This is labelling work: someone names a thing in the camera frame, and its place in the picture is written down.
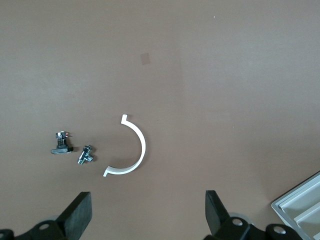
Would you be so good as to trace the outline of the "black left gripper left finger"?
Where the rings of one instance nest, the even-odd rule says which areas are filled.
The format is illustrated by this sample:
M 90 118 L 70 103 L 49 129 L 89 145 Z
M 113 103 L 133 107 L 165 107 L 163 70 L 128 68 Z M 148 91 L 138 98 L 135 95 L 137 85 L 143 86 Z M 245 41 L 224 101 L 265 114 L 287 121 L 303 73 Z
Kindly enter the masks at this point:
M 15 236 L 11 229 L 1 229 L 2 240 L 78 240 L 92 219 L 92 196 L 81 192 L 55 219 L 36 224 L 27 232 Z

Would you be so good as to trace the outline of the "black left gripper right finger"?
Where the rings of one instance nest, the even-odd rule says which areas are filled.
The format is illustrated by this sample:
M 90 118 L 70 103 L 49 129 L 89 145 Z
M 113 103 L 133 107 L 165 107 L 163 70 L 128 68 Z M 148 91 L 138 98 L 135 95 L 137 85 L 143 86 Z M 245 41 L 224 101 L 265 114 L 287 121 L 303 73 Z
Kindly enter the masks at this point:
M 300 240 L 299 234 L 283 224 L 260 230 L 239 216 L 230 216 L 214 190 L 205 192 L 205 217 L 211 234 L 206 240 Z

